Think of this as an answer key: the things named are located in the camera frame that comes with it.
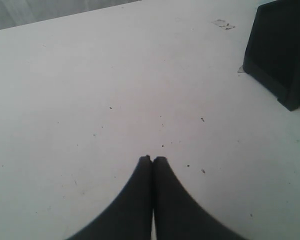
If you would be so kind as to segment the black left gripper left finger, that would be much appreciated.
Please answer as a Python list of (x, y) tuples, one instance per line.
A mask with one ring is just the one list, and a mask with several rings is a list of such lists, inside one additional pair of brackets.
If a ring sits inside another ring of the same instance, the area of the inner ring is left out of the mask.
[(71, 240), (150, 240), (153, 221), (152, 166), (149, 155), (139, 158), (128, 182), (92, 222)]

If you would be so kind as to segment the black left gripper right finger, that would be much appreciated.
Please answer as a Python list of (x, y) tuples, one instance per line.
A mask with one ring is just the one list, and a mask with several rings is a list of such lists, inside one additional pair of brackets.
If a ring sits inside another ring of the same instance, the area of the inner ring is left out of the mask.
[(158, 240), (241, 240), (185, 190), (166, 157), (152, 164), (154, 221)]

